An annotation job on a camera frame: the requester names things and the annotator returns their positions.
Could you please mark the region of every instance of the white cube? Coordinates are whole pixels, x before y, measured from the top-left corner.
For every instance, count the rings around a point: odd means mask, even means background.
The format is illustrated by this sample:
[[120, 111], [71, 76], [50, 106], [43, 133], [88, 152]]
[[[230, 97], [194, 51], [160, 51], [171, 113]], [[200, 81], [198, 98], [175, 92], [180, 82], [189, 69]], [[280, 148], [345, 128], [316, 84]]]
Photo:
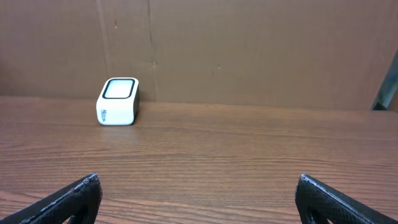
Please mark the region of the white cube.
[[130, 125], [139, 106], [136, 78], [110, 78], [97, 100], [97, 118], [102, 125]]

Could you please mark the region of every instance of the logo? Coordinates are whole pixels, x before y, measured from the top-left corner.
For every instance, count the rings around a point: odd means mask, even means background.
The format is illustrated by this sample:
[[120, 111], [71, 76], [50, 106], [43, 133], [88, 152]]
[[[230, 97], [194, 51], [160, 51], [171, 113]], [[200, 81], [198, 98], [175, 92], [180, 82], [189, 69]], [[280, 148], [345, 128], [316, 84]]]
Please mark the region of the logo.
[[101, 117], [102, 117], [102, 122], [105, 122], [105, 120], [106, 120], [106, 110], [101, 110]]

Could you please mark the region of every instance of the small white box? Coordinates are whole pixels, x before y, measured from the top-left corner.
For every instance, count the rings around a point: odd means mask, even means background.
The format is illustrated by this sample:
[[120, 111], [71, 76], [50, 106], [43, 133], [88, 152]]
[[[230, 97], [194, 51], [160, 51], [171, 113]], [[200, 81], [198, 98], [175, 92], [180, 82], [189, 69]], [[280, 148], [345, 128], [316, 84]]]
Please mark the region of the small white box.
[[130, 125], [139, 106], [136, 78], [110, 78], [97, 100], [97, 118], [102, 125]]

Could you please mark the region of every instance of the device screen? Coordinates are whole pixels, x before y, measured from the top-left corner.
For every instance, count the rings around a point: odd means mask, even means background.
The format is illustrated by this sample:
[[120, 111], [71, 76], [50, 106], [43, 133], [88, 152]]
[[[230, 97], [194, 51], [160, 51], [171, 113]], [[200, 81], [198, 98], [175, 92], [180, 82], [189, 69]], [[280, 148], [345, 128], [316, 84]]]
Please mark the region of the device screen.
[[105, 98], [127, 98], [131, 94], [133, 80], [111, 80], [105, 92]]

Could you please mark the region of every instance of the wooden table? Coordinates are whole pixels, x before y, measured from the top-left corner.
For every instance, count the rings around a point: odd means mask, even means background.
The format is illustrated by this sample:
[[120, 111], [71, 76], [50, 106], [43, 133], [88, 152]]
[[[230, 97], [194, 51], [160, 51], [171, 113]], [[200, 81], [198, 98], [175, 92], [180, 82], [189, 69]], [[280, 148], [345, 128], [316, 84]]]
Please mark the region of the wooden table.
[[398, 114], [141, 103], [100, 126], [94, 100], [0, 97], [0, 217], [86, 174], [97, 223], [300, 223], [299, 175], [398, 220]]

